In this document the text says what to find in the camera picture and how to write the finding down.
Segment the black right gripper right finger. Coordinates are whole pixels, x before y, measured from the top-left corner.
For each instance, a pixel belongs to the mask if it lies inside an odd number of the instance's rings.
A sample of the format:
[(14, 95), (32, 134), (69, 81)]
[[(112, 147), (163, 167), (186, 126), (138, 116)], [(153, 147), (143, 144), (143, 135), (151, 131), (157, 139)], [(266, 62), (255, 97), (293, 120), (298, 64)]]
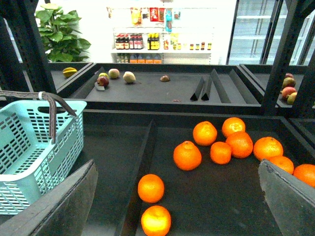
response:
[(315, 234), (315, 189), (268, 160), (258, 167), (265, 201), (284, 236)]

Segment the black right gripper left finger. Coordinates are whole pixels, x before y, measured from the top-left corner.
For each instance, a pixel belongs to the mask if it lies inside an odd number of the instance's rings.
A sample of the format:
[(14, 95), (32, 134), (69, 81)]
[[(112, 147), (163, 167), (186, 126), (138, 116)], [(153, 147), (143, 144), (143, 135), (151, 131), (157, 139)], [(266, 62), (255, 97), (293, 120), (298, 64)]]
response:
[(98, 171), (89, 160), (49, 193), (0, 226), (2, 236), (79, 236), (95, 195)]

